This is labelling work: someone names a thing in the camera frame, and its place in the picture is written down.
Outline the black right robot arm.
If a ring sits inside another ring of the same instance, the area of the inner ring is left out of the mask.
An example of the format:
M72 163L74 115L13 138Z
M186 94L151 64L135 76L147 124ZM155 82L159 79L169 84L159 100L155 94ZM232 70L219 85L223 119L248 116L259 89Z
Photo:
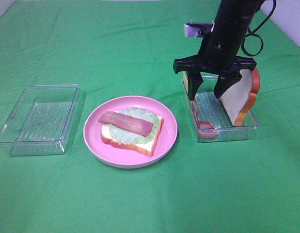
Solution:
M223 0L211 23L188 22L184 25L186 37L200 37L202 42L196 55L175 59L175 73L184 71L188 77L188 98L193 100L203 83L202 72L217 74L214 88L216 98L239 82L241 70L254 70L256 61L237 53L261 0Z

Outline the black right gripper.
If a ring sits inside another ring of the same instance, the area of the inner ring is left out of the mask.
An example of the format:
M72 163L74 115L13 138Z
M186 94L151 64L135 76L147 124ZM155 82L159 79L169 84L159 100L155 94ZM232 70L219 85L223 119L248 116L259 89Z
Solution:
M231 86L242 78L240 70L254 70L256 61L253 58L237 56L243 37L204 36L196 55L175 59L175 73L187 71L189 100L194 100L198 88L203 83L201 71L218 74L214 95L219 99Z

